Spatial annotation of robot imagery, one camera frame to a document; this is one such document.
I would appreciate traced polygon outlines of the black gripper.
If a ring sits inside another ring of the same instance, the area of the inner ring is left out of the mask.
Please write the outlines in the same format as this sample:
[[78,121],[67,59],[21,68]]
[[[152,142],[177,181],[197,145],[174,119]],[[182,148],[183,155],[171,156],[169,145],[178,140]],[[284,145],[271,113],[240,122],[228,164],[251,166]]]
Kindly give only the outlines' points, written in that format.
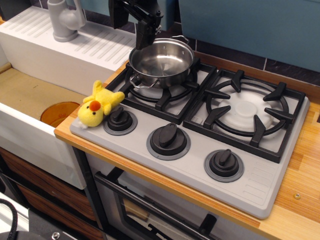
[[136,49],[142,50],[153,44],[156,34],[162,30],[164,16],[157,0],[109,0],[108,9],[111,25],[114,29],[125,26],[129,14],[137,21]]

